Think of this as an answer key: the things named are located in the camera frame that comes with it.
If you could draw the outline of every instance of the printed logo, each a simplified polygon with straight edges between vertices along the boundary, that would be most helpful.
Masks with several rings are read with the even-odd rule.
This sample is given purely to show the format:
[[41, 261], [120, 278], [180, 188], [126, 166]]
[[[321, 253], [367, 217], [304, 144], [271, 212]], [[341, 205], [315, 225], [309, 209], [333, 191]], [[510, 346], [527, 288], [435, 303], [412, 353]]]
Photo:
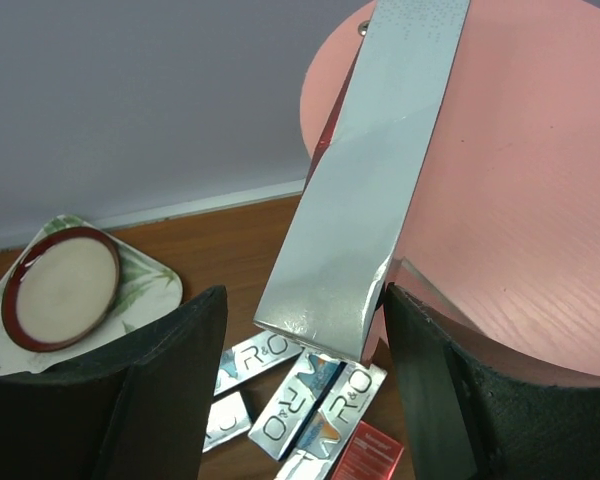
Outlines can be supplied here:
[[316, 412], [309, 428], [298, 442], [298, 448], [317, 459], [326, 460], [340, 440], [338, 430], [320, 412]]
[[307, 358], [309, 360], [309, 371], [298, 372], [296, 377], [298, 377], [298, 380], [311, 391], [315, 400], [320, 396], [333, 377], [339, 363], [329, 362], [313, 354], [309, 355]]
[[236, 356], [233, 350], [225, 350], [220, 357], [220, 368], [227, 372], [231, 378], [238, 378], [238, 367], [236, 366]]

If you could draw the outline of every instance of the wooden surface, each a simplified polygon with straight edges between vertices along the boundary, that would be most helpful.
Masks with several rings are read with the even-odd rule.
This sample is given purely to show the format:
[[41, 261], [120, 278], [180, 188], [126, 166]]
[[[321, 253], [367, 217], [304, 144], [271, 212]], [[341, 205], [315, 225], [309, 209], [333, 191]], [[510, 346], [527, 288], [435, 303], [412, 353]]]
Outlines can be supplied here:
[[[114, 235], [173, 268], [182, 278], [185, 299], [211, 285], [226, 285], [228, 348], [259, 332], [252, 323], [253, 315], [298, 199], [177, 218], [119, 230]], [[17, 256], [15, 251], [0, 253], [0, 278]], [[389, 376], [364, 419], [406, 445], [400, 397], [385, 346], [378, 350], [375, 362], [388, 369]], [[242, 388], [255, 407], [254, 416], [262, 411], [288, 368], [289, 363], [256, 377]], [[279, 467], [243, 435], [203, 455], [199, 479], [272, 479]], [[408, 447], [394, 478], [415, 478]]]

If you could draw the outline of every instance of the red package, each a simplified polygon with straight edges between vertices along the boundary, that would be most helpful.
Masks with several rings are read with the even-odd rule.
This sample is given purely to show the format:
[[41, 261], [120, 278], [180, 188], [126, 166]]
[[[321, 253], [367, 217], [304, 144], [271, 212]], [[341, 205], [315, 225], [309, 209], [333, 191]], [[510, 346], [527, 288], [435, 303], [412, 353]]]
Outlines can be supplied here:
[[389, 480], [404, 447], [371, 425], [360, 422], [332, 480]]

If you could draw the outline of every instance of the screw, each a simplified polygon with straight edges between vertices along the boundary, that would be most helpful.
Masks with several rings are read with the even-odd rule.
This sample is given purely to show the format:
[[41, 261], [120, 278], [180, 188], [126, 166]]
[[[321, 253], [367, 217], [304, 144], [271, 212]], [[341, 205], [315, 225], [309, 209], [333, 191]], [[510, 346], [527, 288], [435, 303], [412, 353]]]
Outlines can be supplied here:
[[364, 37], [367, 34], [367, 29], [369, 28], [369, 20], [365, 20], [360, 25], [358, 25], [358, 33], [361, 37]]

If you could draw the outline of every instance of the pink round table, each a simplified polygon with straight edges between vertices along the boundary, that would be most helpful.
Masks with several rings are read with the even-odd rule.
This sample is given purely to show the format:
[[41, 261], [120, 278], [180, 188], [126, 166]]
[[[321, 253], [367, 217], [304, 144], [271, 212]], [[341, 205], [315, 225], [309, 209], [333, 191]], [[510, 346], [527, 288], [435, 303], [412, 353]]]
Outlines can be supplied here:
[[[310, 153], [373, 7], [309, 67], [300, 120]], [[534, 380], [600, 385], [600, 9], [472, 1], [398, 257], [467, 326], [555, 367]], [[392, 280], [462, 321], [405, 270]], [[529, 376], [528, 365], [503, 368]]]

